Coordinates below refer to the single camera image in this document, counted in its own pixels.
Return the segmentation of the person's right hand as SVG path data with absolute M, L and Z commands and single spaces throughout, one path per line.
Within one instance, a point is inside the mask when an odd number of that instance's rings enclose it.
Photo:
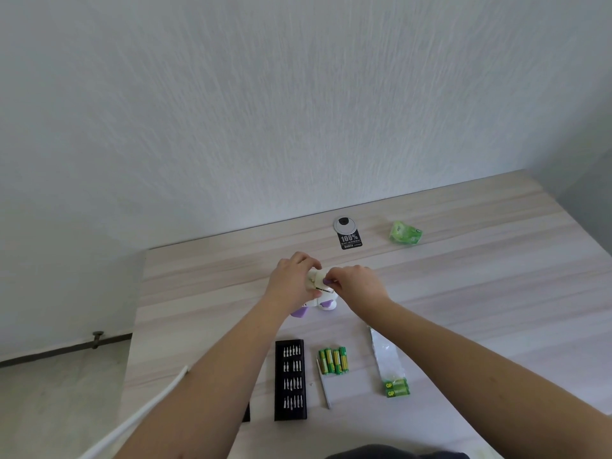
M 355 284 L 348 289 L 334 289 L 334 291 L 357 316 L 366 321 L 391 300 L 374 271 L 361 265 L 356 266 L 358 277 Z

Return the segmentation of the person's left hand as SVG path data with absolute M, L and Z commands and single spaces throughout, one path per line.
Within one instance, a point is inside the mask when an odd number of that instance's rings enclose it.
M 281 259 L 273 270 L 263 301 L 285 316 L 297 311 L 308 301 L 303 300 L 307 287 L 307 275 L 311 269 L 321 270 L 321 263 L 304 252 L 295 252 L 288 259 Z

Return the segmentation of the white and purple toy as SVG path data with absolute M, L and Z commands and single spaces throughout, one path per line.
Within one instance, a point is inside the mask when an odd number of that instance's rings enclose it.
M 302 305 L 291 316 L 302 318 L 310 308 L 318 308 L 323 311 L 333 311 L 337 307 L 339 295 L 329 286 L 330 282 L 325 279 L 327 271 L 311 269 L 307 275 L 307 287 L 321 293 L 316 299 L 312 299 Z

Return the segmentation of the person's right forearm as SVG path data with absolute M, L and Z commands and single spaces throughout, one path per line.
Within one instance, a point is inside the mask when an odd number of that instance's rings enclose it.
M 388 297 L 346 302 L 505 459 L 612 459 L 612 418 L 562 387 Z

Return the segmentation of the person's left forearm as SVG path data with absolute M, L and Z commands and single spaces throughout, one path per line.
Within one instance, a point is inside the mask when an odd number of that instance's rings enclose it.
M 114 459 L 225 459 L 275 336 L 302 302 L 265 294 L 145 417 Z

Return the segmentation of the crumpled green plastic wrapper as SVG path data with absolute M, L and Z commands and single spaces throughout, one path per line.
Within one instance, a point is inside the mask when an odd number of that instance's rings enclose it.
M 422 235 L 422 230 L 401 221 L 394 221 L 389 232 L 389 239 L 397 244 L 417 245 L 422 239 Z

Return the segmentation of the rows of steel screwdriver bits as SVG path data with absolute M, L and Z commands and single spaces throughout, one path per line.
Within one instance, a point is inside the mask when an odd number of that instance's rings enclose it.
M 305 412 L 302 344 L 283 342 L 281 350 L 282 407 L 291 415 Z

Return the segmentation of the clear plastic battery packaging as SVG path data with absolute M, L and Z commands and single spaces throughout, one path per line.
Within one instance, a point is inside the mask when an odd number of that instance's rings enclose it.
M 406 373 L 397 347 L 372 327 L 369 327 L 369 329 L 376 364 L 384 387 L 384 393 L 386 394 L 383 381 L 385 379 L 406 378 Z

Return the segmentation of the black screwdriver bit tray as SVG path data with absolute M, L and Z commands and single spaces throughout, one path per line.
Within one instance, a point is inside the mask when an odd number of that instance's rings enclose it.
M 274 421 L 290 421 L 290 420 L 306 420 L 307 415 L 307 394 L 305 390 L 305 412 L 298 415 L 291 415 L 288 411 L 283 410 L 282 405 L 282 374 L 281 374 L 281 350 L 283 349 L 283 342 L 299 342 L 302 344 L 302 357 L 303 357 L 303 376 L 304 376 L 304 384 L 303 387 L 305 389 L 306 380 L 305 380 L 305 357 L 304 357 L 304 344 L 302 339 L 287 339 L 287 340 L 279 340 L 275 342 L 275 380 L 274 380 Z

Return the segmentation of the slim silver screwdriver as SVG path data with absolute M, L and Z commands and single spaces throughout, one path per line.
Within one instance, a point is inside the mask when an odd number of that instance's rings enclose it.
M 320 380 L 322 390 L 324 393 L 324 399 L 326 402 L 326 406 L 327 406 L 327 409 L 331 411 L 332 410 L 332 399 L 328 393 L 327 383 L 325 380 L 325 374 L 323 373 L 323 364 L 321 363 L 320 358 L 318 356 L 317 356 L 317 369 L 319 372 L 319 380 Z

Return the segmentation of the dark floor pipe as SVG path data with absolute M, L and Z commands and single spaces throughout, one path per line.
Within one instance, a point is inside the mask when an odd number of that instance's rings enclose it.
M 84 341 L 78 344 L 55 347 L 53 349 L 48 349 L 45 351 L 38 351 L 37 353 L 20 355 L 18 357 L 12 357 L 12 358 L 1 360 L 0 368 L 13 367 L 15 365 L 35 362 L 35 361 L 39 361 L 42 359 L 48 359 L 50 357 L 56 357 L 58 355 L 75 353 L 75 352 L 83 351 L 87 349 L 97 349 L 100 346 L 111 345 L 111 344 L 131 340 L 132 335 L 133 335 L 132 332 L 120 333 L 118 335 L 107 335 L 104 331 L 94 331 L 92 332 L 91 339 L 88 339 L 87 341 Z

